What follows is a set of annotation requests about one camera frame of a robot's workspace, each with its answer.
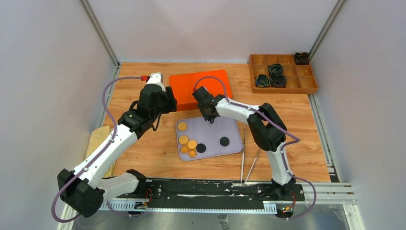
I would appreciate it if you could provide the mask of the lavender cookie tray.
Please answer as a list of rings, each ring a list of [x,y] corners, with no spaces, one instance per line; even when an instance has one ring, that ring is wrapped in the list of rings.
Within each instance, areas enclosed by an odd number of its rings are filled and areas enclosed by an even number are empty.
[[[177,124],[185,122],[187,129],[179,131]],[[197,143],[203,143],[207,150],[204,153],[198,153],[195,158],[190,158],[188,154],[180,152],[181,144],[177,143],[178,155],[182,161],[193,161],[211,157],[234,154],[242,151],[243,144],[236,120],[229,117],[218,117],[213,123],[206,122],[203,117],[187,118],[179,120],[175,126],[177,141],[181,136],[187,136],[189,140],[196,140]],[[227,147],[220,145],[221,137],[228,137],[230,143]]]

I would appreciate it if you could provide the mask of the orange box lid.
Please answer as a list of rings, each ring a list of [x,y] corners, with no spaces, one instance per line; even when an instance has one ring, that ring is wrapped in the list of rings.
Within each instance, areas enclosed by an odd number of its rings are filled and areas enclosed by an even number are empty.
[[[194,89],[201,86],[204,86],[213,96],[224,94],[224,92],[229,98],[233,96],[224,69],[170,75],[169,85],[172,87],[177,102],[196,102],[192,93]]]

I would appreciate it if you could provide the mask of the orange cookie box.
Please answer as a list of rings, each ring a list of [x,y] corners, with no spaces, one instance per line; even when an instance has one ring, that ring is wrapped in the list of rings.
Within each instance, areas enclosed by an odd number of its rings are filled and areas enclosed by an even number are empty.
[[[197,102],[177,102],[177,112],[198,109]]]

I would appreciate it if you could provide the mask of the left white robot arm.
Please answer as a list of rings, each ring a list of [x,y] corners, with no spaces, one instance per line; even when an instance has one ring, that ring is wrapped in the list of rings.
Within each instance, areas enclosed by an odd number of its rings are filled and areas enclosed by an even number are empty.
[[[162,114],[177,110],[177,101],[171,87],[163,84],[159,72],[141,76],[146,81],[139,99],[132,102],[128,111],[115,120],[109,110],[107,115],[114,128],[102,144],[81,164],[69,171],[63,169],[57,176],[59,192],[56,201],[61,199],[77,211],[79,216],[88,218],[94,215],[103,203],[124,194],[135,198],[152,193],[147,189],[146,177],[136,170],[105,179],[104,175],[114,162],[145,132],[156,131]]]

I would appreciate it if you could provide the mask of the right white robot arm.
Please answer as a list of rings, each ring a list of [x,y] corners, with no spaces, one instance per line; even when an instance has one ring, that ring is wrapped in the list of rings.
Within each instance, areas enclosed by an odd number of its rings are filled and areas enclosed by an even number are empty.
[[[275,109],[269,103],[248,105],[222,94],[213,96],[203,86],[192,95],[205,121],[213,123],[217,117],[229,117],[248,125],[257,146],[267,153],[275,197],[286,200],[291,196],[296,179],[284,150],[288,132]]]

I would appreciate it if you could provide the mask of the round yellow biscuit top-left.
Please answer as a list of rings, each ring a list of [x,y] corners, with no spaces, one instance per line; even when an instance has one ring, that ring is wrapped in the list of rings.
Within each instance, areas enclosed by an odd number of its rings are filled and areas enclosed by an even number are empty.
[[[179,131],[185,131],[187,129],[187,124],[185,122],[179,122],[177,124],[177,129]]]

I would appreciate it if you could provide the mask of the black sandwich cookie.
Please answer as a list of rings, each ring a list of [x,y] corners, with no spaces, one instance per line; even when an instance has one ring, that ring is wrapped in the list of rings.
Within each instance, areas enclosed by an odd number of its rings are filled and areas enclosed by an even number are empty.
[[[203,143],[199,143],[199,144],[197,144],[195,149],[198,153],[204,153],[204,152],[206,152],[207,147]]]
[[[227,147],[229,145],[229,143],[230,143],[230,140],[229,140],[228,137],[221,137],[220,140],[219,140],[219,143],[220,143],[221,146]]]

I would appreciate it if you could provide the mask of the swirl butter cookie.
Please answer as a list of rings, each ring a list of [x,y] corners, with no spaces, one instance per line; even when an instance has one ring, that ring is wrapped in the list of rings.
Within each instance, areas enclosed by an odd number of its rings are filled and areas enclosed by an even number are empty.
[[[196,149],[191,149],[191,150],[189,150],[188,156],[189,156],[190,158],[195,158],[195,157],[197,156],[197,151],[196,151]]]
[[[190,149],[188,148],[187,145],[183,145],[183,146],[181,146],[181,148],[180,148],[180,152],[181,152],[182,154],[187,154],[189,151],[190,151]]]

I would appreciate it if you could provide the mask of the black coiled item left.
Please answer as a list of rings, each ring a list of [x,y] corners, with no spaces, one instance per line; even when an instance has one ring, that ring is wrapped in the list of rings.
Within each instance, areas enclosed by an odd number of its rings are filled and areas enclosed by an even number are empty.
[[[271,86],[271,81],[268,75],[259,74],[255,77],[255,87],[257,88],[269,88]]]

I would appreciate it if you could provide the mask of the black coiled item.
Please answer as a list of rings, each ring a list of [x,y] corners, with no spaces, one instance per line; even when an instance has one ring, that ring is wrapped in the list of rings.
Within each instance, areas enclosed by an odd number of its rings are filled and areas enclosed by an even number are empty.
[[[268,65],[268,72],[269,72],[270,76],[282,75],[283,74],[283,67],[282,67],[281,64]]]
[[[255,77],[255,87],[257,88],[269,88],[271,86],[271,81],[268,75],[259,74]]]
[[[287,78],[283,74],[274,74],[270,78],[271,87],[273,88],[285,88],[287,84]]]

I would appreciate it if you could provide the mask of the yellow cloth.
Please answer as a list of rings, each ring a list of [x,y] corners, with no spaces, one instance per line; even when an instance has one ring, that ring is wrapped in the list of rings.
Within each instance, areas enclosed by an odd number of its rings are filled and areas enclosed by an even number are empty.
[[[112,130],[113,129],[110,126],[103,126],[92,131],[85,158],[88,158],[105,141]],[[115,166],[116,161],[109,167],[107,172],[104,174],[103,179],[113,177]]]

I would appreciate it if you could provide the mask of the black coiled item right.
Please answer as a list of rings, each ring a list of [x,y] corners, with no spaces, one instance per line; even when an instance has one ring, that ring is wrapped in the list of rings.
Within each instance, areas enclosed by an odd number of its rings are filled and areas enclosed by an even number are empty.
[[[274,74],[270,78],[271,87],[273,88],[285,88],[287,84],[287,78],[283,74]]]

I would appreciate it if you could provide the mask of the black coiled item top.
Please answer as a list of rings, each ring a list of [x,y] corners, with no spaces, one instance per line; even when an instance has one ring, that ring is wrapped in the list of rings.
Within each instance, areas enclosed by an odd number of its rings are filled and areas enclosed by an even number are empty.
[[[282,67],[281,64],[268,65],[268,72],[269,72],[270,76],[282,75],[283,74],[283,67]]]

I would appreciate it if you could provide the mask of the wooden compartment organizer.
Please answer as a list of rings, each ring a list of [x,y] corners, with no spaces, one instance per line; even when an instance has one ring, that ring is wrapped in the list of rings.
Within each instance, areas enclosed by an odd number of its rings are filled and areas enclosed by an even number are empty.
[[[248,59],[251,88],[253,93],[289,93],[289,94],[314,94],[318,84],[312,66],[296,65],[293,54],[251,54]],[[268,65],[281,64],[283,75],[287,78],[285,88],[257,88],[255,77],[268,72]]]

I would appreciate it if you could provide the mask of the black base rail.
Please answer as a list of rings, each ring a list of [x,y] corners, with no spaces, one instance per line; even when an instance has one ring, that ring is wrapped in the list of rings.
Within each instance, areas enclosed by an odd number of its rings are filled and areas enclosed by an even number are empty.
[[[354,205],[349,183],[298,182],[287,195],[277,195],[271,182],[240,183],[230,180],[152,178],[138,195],[123,194],[101,206],[102,210],[218,214],[295,215],[320,205]]]

